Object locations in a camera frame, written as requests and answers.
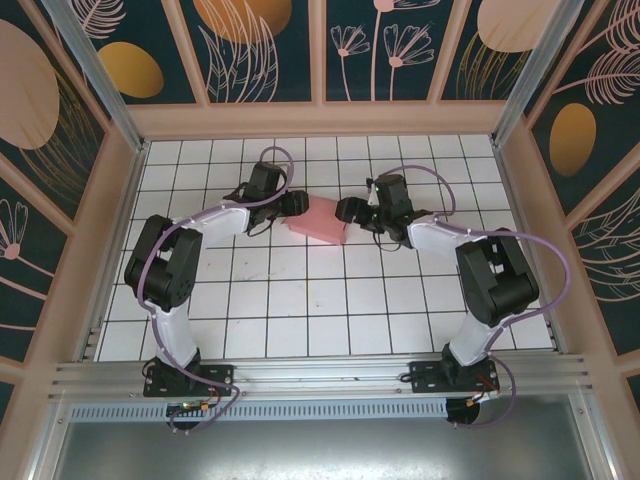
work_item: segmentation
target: metal mounting plate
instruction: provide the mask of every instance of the metal mounting plate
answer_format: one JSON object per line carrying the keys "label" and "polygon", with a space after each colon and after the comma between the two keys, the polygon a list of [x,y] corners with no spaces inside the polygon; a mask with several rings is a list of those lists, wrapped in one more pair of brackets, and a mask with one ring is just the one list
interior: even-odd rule
{"label": "metal mounting plate", "polygon": [[[233,383],[233,365],[202,365],[198,372],[200,377],[206,378],[218,383]],[[209,387],[200,382],[192,382],[191,385],[186,383],[167,382],[162,369],[155,365],[147,368],[147,382],[144,385],[142,395],[147,398],[201,398],[209,397]],[[231,395],[230,388],[218,388],[221,397]]]}
{"label": "metal mounting plate", "polygon": [[461,382],[459,385],[451,385],[442,370],[439,361],[411,362],[409,364],[409,376],[411,377],[411,389],[413,393],[464,393],[486,390],[487,386],[480,376],[489,382],[496,390],[500,389],[496,365],[491,360],[486,360],[474,369],[469,376],[469,382]]}

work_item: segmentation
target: dark teal wallpaper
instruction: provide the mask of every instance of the dark teal wallpaper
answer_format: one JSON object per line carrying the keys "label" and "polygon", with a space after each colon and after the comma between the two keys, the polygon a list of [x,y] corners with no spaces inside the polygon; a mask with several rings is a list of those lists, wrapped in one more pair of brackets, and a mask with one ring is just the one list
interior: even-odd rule
{"label": "dark teal wallpaper", "polygon": [[307,0],[181,0],[212,103],[311,100]]}
{"label": "dark teal wallpaper", "polygon": [[506,100],[554,7],[543,0],[472,0],[442,99]]}
{"label": "dark teal wallpaper", "polygon": [[4,413],[9,407],[9,400],[11,400],[12,393],[13,385],[11,385],[10,383],[0,382],[0,425],[2,425]]}
{"label": "dark teal wallpaper", "polygon": [[80,64],[76,60],[76,57],[73,55],[73,53],[71,52],[71,50],[67,46],[67,43],[60,36],[60,33],[58,32],[58,29],[55,28],[55,26],[53,25],[53,22],[51,21],[51,17],[49,16],[49,14],[47,13],[47,10],[42,5],[42,2],[40,0],[36,0],[35,4],[40,9],[40,13],[42,13],[42,16],[45,18],[45,20],[49,24],[49,27],[51,27],[51,30],[53,30],[53,32],[55,33],[56,37],[58,37],[58,42],[60,42],[60,44],[62,45],[62,48],[64,48],[65,52],[67,52],[67,55],[69,56],[69,59],[71,59],[71,61],[73,62],[73,65],[76,67],[76,70],[78,70],[78,72],[82,75],[82,78],[84,79],[84,83],[89,87],[89,89],[91,90],[91,93],[93,94],[93,97],[100,104],[100,108],[102,109],[102,111],[104,112],[106,117],[109,120],[111,120],[111,114],[109,113],[109,111],[106,109],[106,107],[102,103],[102,100],[100,99],[100,96],[98,95],[98,92],[96,92],[96,90],[95,90],[95,88],[93,88],[93,85],[91,84],[91,82],[89,82],[89,80],[87,79],[86,75],[84,74],[84,71],[82,70],[82,67],[80,66]]}
{"label": "dark teal wallpaper", "polygon": [[574,230],[573,238],[619,355],[640,348],[640,170]]}
{"label": "dark teal wallpaper", "polygon": [[0,356],[24,361],[67,237],[0,180]]}
{"label": "dark teal wallpaper", "polygon": [[71,0],[125,103],[194,103],[160,0]]}
{"label": "dark teal wallpaper", "polygon": [[633,399],[636,401],[636,407],[638,407],[638,412],[640,412],[640,375],[627,378],[627,382],[629,382],[631,395],[633,395]]}
{"label": "dark teal wallpaper", "polygon": [[16,0],[0,45],[0,153],[74,218],[104,131]]}
{"label": "dark teal wallpaper", "polygon": [[567,48],[569,48],[569,45],[571,45],[571,42],[573,41],[573,38],[575,37],[576,33],[578,32],[578,30],[580,30],[580,26],[582,25],[582,22],[584,22],[585,17],[591,10],[591,7],[593,7],[594,2],[595,0],[585,0],[584,3],[582,4],[582,8],[580,9],[580,14],[578,15],[578,20],[576,20],[576,22],[573,25],[573,28],[569,31],[569,34],[565,37],[564,42],[562,42],[562,45],[560,46],[558,53],[556,54],[553,62],[551,62],[551,65],[549,65],[549,68],[547,69],[544,77],[540,81],[538,88],[536,88],[535,92],[533,92],[533,95],[531,96],[529,103],[527,103],[527,106],[524,109],[525,115],[529,116],[529,113],[531,113],[531,110],[536,105],[536,102],[540,98],[540,95],[542,94],[543,90],[547,87],[547,83],[549,82],[549,77],[551,77],[551,74],[558,67],[558,64],[562,60],[562,57],[567,51]]}
{"label": "dark teal wallpaper", "polygon": [[533,134],[565,213],[640,141],[640,3],[611,0]]}
{"label": "dark teal wallpaper", "polygon": [[328,0],[327,100],[426,100],[451,7]]}

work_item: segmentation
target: leaf illustration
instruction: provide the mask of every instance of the leaf illustration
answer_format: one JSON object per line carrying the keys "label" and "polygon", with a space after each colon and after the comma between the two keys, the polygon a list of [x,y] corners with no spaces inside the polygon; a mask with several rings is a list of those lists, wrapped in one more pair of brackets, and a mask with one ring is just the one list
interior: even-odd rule
{"label": "leaf illustration", "polygon": [[207,90],[213,96],[214,101],[224,102],[229,97],[229,72],[227,72],[227,67],[220,51],[220,42],[217,37],[216,39],[211,38],[202,27],[198,28],[209,50]]}
{"label": "leaf illustration", "polygon": [[617,208],[583,220],[574,238],[598,300],[640,296],[640,190]]}
{"label": "leaf illustration", "polygon": [[601,55],[581,82],[592,103],[622,105],[640,86],[640,49]]}
{"label": "leaf illustration", "polygon": [[214,102],[271,101],[278,85],[278,56],[268,24],[245,3],[246,16],[234,3],[202,2],[211,35],[202,27],[209,50],[207,89]]}
{"label": "leaf illustration", "polygon": [[70,0],[84,33],[105,40],[126,16],[124,0]]}
{"label": "leaf illustration", "polygon": [[609,17],[607,42],[617,52],[640,47],[640,0],[618,0]]}

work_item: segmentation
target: cable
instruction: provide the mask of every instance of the cable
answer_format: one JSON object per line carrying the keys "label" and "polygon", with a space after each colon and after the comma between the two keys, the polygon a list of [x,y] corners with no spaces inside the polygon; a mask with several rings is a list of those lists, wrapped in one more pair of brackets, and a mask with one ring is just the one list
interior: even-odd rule
{"label": "cable", "polygon": [[478,374],[477,377],[484,384],[485,387],[487,387],[487,388],[489,388],[491,390],[498,390],[486,378],[484,378],[484,375]]}
{"label": "cable", "polygon": [[433,169],[431,169],[429,167],[425,167],[423,165],[404,165],[402,167],[392,168],[391,170],[389,170],[387,172],[384,172],[382,175],[388,175],[390,173],[398,172],[400,170],[422,170],[422,171],[425,171],[427,173],[430,173],[431,175],[436,177],[438,180],[440,180],[442,182],[442,184],[444,185],[444,188],[446,188],[447,192],[449,192],[449,197],[451,198],[451,210],[444,210],[442,212],[434,212],[434,213],[436,213],[437,215],[446,215],[446,216],[450,216],[450,215],[453,215],[454,213],[456,213],[456,210],[457,210],[456,196],[453,193],[453,189],[451,188],[451,185],[449,184],[449,182],[447,182],[444,179],[444,177],[442,175],[440,175],[435,170],[433,170]]}
{"label": "cable", "polygon": [[379,233],[376,234],[376,232],[373,232],[373,243],[375,243],[378,246],[378,248],[380,250],[382,250],[383,252],[397,252],[398,250],[400,250],[400,247],[402,246],[402,245],[398,244],[398,246],[395,248],[395,250],[389,250],[388,248],[382,248],[382,245],[380,244],[380,234]]}
{"label": "cable", "polygon": [[509,397],[509,405],[507,408],[500,414],[500,416],[494,420],[489,420],[482,423],[473,423],[471,425],[465,425],[468,429],[476,429],[476,428],[485,428],[485,427],[494,427],[504,421],[505,418],[509,416],[511,410],[513,410],[513,406],[516,403],[516,379],[513,376],[513,372],[507,367],[507,365],[500,360],[498,357],[494,357],[493,355],[489,355],[489,358],[500,365],[507,375],[509,376],[509,381],[511,382],[511,396]]}
{"label": "cable", "polygon": [[565,272],[565,280],[564,280],[564,285],[562,287],[562,291],[560,292],[560,294],[553,301],[551,301],[549,304],[547,304],[547,305],[545,305],[543,307],[537,308],[537,309],[532,310],[532,311],[530,311],[528,313],[523,313],[522,315],[518,315],[516,317],[513,317],[513,318],[510,318],[508,320],[505,320],[501,324],[502,328],[498,329],[496,331],[496,333],[494,334],[494,336],[491,338],[491,340],[489,340],[489,343],[487,344],[487,348],[486,348],[487,353],[488,353],[489,349],[493,346],[493,344],[496,342],[496,340],[498,339],[500,334],[502,334],[504,329],[506,329],[506,327],[508,327],[510,325],[513,325],[516,322],[520,322],[522,320],[525,320],[527,318],[535,317],[537,315],[541,315],[543,313],[546,313],[549,310],[551,310],[551,309],[555,308],[556,306],[558,306],[558,304],[560,304],[560,302],[562,302],[564,300],[564,298],[569,293],[569,288],[571,287],[572,275],[571,275],[571,267],[569,266],[569,261],[567,260],[567,257],[565,257],[565,255],[562,253],[562,251],[558,247],[556,247],[553,243],[549,242],[548,240],[546,240],[546,239],[544,239],[542,237],[539,237],[537,235],[532,235],[530,233],[511,232],[511,231],[504,231],[504,230],[496,230],[496,231],[473,230],[473,229],[470,229],[470,228],[458,227],[458,226],[452,225],[450,223],[442,222],[440,220],[440,218],[439,218],[440,216],[442,216],[442,215],[449,216],[449,215],[453,215],[456,212],[456,199],[455,199],[455,195],[453,193],[453,189],[451,188],[451,185],[438,172],[432,170],[431,168],[424,167],[422,165],[405,165],[403,167],[396,167],[396,168],[392,168],[391,170],[383,173],[382,175],[388,175],[390,173],[397,172],[399,170],[408,170],[408,169],[423,170],[425,172],[428,172],[428,173],[434,175],[438,180],[440,180],[442,182],[444,187],[449,192],[449,195],[451,196],[451,210],[450,211],[445,210],[444,212],[434,212],[435,213],[435,221],[441,227],[446,228],[447,230],[449,230],[449,231],[451,231],[453,233],[456,233],[456,234],[463,234],[463,235],[469,235],[469,236],[478,236],[478,237],[484,237],[484,236],[489,236],[489,237],[514,237],[514,238],[530,240],[532,242],[538,243],[540,245],[544,245],[545,247],[549,248],[553,253],[556,254],[556,256],[562,262],[562,266],[564,267],[564,272]]}
{"label": "cable", "polygon": [[549,242],[548,240],[539,237],[537,235],[532,235],[530,233],[524,233],[524,232],[511,232],[511,231],[504,231],[504,230],[497,230],[497,231],[486,231],[486,230],[473,230],[473,229],[468,229],[468,228],[462,228],[462,227],[458,227],[456,225],[452,225],[446,222],[442,222],[440,220],[440,216],[442,215],[453,215],[456,212],[456,199],[455,199],[455,195],[453,193],[453,189],[451,188],[451,185],[449,185],[449,183],[444,179],[444,177],[442,177],[438,172],[424,167],[422,165],[405,165],[403,167],[396,167],[393,168],[385,173],[383,173],[383,175],[387,175],[389,173],[393,173],[393,172],[397,172],[399,170],[406,170],[406,169],[416,169],[416,170],[423,170],[426,172],[431,173],[432,175],[434,175],[436,178],[438,178],[438,180],[440,180],[442,182],[442,184],[445,186],[445,188],[447,189],[447,191],[449,192],[449,195],[451,196],[451,210],[447,211],[445,210],[444,212],[434,212],[435,213],[435,221],[438,225],[440,225],[441,227],[446,228],[447,230],[449,230],[450,232],[456,233],[456,234],[464,234],[464,235],[473,235],[473,236],[492,236],[492,237],[514,237],[514,238],[520,238],[520,239],[525,239],[525,240],[530,240],[532,242],[536,242],[540,245],[544,245],[545,247],[549,248],[553,253],[556,254],[556,256],[560,259],[560,261],[562,262],[562,266],[564,268],[564,272],[565,272],[565,278],[564,278],[564,285],[562,287],[562,290],[560,292],[560,294],[550,303],[548,303],[547,305],[537,308],[535,310],[532,310],[528,313],[523,313],[521,315],[516,315],[513,318],[510,318],[508,320],[503,321],[500,324],[500,328],[496,330],[496,332],[493,334],[493,336],[489,339],[489,342],[487,342],[487,345],[485,347],[485,353],[487,355],[487,357],[489,357],[490,359],[492,359],[494,362],[496,362],[498,365],[502,366],[502,368],[505,370],[505,372],[507,372],[507,375],[509,376],[509,380],[511,381],[511,397],[509,400],[509,405],[507,407],[507,409],[502,413],[502,415],[500,415],[497,419],[489,421],[489,422],[484,422],[481,424],[477,424],[477,425],[469,425],[469,428],[482,428],[482,427],[490,427],[493,425],[497,425],[498,423],[502,422],[510,413],[511,410],[513,409],[513,406],[515,404],[516,401],[516,382],[515,382],[515,378],[513,376],[513,373],[511,372],[511,370],[509,370],[509,367],[507,367],[507,365],[500,359],[498,359],[497,357],[494,357],[493,355],[490,354],[490,350],[491,347],[494,345],[494,343],[496,342],[496,340],[498,339],[498,337],[502,334],[502,332],[504,332],[504,330],[513,325],[516,322],[520,322],[522,320],[526,320],[527,318],[531,318],[537,315],[541,315],[545,312],[548,312],[549,310],[555,308],[556,306],[558,306],[558,304],[560,304],[560,302],[562,302],[564,300],[564,298],[567,296],[567,294],[569,293],[569,288],[571,286],[571,280],[572,280],[572,275],[571,275],[571,267],[569,266],[569,262],[567,260],[567,257],[562,253],[562,251],[556,247],[553,243]]}
{"label": "cable", "polygon": [[490,237],[514,237],[514,238],[520,238],[520,239],[525,239],[525,240],[530,240],[532,242],[536,242],[536,243],[538,243],[540,245],[544,245],[545,247],[549,248],[553,253],[555,253],[556,256],[562,262],[562,266],[564,267],[564,272],[565,272],[564,285],[562,287],[562,291],[560,292],[560,294],[555,299],[553,299],[553,301],[548,303],[547,305],[544,305],[544,306],[542,306],[540,308],[537,308],[535,310],[532,310],[530,312],[523,313],[521,315],[516,315],[513,318],[509,318],[509,319],[503,321],[500,324],[501,328],[496,330],[496,333],[494,333],[493,337],[491,337],[491,340],[489,340],[489,343],[487,344],[487,347],[486,347],[485,351],[488,352],[491,349],[491,347],[496,342],[496,340],[498,339],[500,334],[502,334],[502,332],[507,327],[509,327],[510,325],[513,325],[516,322],[520,322],[520,321],[525,320],[527,318],[535,317],[537,315],[541,315],[543,313],[548,312],[549,310],[557,307],[558,304],[560,304],[560,302],[562,302],[564,300],[564,298],[567,296],[567,294],[569,293],[569,288],[571,287],[571,280],[572,280],[571,267],[569,266],[569,261],[567,260],[567,257],[565,257],[565,255],[562,253],[562,251],[558,247],[556,247],[553,243],[551,243],[550,241],[548,241],[548,240],[546,240],[546,239],[544,239],[542,237],[538,237],[537,235],[532,235],[530,233],[511,232],[511,231],[508,231],[508,230],[496,230],[496,231],[473,230],[473,229],[470,229],[470,228],[469,229],[462,228],[462,227],[458,227],[456,225],[451,225],[450,223],[441,222],[438,218],[436,218],[436,222],[441,227],[446,228],[447,230],[449,230],[450,232],[453,232],[453,233],[462,233],[462,234],[465,234],[465,235],[472,235],[472,236],[478,236],[478,237],[484,237],[484,236],[490,236]]}
{"label": "cable", "polygon": [[271,230],[271,227],[273,227],[273,222],[275,222],[276,219],[275,217],[271,218],[271,220],[269,221],[269,225],[267,225],[266,227],[264,227],[262,230],[260,230],[258,233],[254,233],[253,235],[251,235],[251,232],[253,230],[249,230],[247,232],[247,237],[249,238],[253,238],[253,237],[257,237],[258,235],[262,235],[264,232],[266,232],[267,230]]}
{"label": "cable", "polygon": [[185,218],[185,219],[183,219],[183,220],[181,220],[181,221],[179,221],[177,223],[174,223],[167,230],[164,231],[164,233],[160,236],[160,238],[158,238],[156,243],[153,245],[153,248],[151,249],[151,252],[149,253],[149,257],[147,258],[147,261],[145,262],[145,264],[144,264],[144,266],[142,268],[142,272],[140,274],[140,279],[138,281],[138,288],[136,289],[136,298],[138,299],[138,303],[140,304],[140,306],[142,308],[144,308],[146,311],[149,312],[149,315],[150,315],[150,318],[151,318],[151,327],[152,327],[152,330],[153,330],[153,335],[155,337],[156,343],[158,344],[158,348],[160,349],[160,351],[162,353],[164,353],[164,355],[167,357],[167,360],[169,360],[169,362],[173,365],[173,367],[176,370],[178,370],[183,375],[191,378],[192,380],[195,380],[197,382],[203,383],[204,385],[208,385],[208,386],[211,386],[211,387],[230,388],[234,392],[234,395],[231,398],[231,400],[229,400],[227,402],[227,404],[224,407],[222,407],[220,409],[220,411],[218,411],[218,413],[213,415],[206,422],[200,422],[198,425],[196,425],[191,430],[184,430],[183,431],[184,435],[189,435],[189,432],[196,433],[198,431],[202,431],[205,428],[207,428],[208,426],[210,426],[211,424],[213,424],[222,415],[224,415],[226,413],[226,411],[238,400],[238,397],[240,396],[240,389],[237,386],[233,385],[233,384],[227,385],[227,384],[220,383],[220,382],[214,382],[214,381],[209,380],[207,378],[203,378],[203,377],[200,377],[198,375],[195,375],[195,374],[189,372],[188,370],[186,370],[184,367],[182,367],[182,365],[180,365],[178,363],[178,361],[173,357],[173,355],[171,355],[171,352],[169,352],[167,350],[167,347],[165,346],[164,342],[162,341],[162,338],[160,337],[160,331],[158,329],[158,319],[156,317],[155,311],[153,310],[153,308],[148,306],[144,301],[144,285],[145,285],[145,282],[147,280],[147,275],[149,274],[149,269],[151,268],[151,264],[153,263],[154,258],[156,257],[156,255],[160,251],[160,247],[169,238],[169,236],[173,232],[178,230],[179,228],[182,228],[182,227],[184,227],[186,225],[195,223],[195,222],[197,222],[198,220],[200,220],[200,219],[202,219],[204,217],[207,217],[207,216],[212,215],[212,214],[214,214],[216,212],[219,212],[219,211],[223,211],[226,208],[261,207],[263,205],[266,205],[268,203],[273,202],[274,200],[276,200],[276,199],[280,198],[282,195],[284,195],[286,190],[291,186],[291,180],[293,179],[293,174],[294,174],[294,171],[295,171],[293,157],[291,157],[289,152],[287,152],[284,148],[277,147],[277,146],[271,146],[271,147],[265,148],[262,151],[262,153],[260,154],[260,160],[259,161],[262,162],[262,159],[264,158],[265,154],[267,152],[269,152],[269,151],[272,151],[272,150],[284,153],[284,155],[287,157],[287,160],[289,161],[289,165],[287,167],[287,180],[285,181],[284,185],[282,186],[282,188],[280,190],[278,190],[270,198],[266,198],[266,199],[260,200],[258,202],[249,202],[249,203],[241,203],[241,204],[240,203],[229,203],[229,204],[225,204],[225,205],[216,205],[215,207],[209,208],[207,210],[203,210],[203,211],[201,211],[201,212],[199,212],[199,213],[197,213],[197,214],[195,214],[195,215],[193,215],[191,217],[187,217],[187,218]]}

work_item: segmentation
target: gray floor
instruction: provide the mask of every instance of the gray floor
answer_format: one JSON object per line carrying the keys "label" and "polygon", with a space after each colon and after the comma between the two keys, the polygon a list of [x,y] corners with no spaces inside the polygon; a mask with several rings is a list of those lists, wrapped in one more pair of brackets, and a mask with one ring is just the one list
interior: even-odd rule
{"label": "gray floor", "polygon": [[[483,407],[491,416],[506,400]],[[224,422],[193,438],[163,424],[75,424],[59,480],[590,478],[568,401],[519,398],[482,430],[441,419]]]}

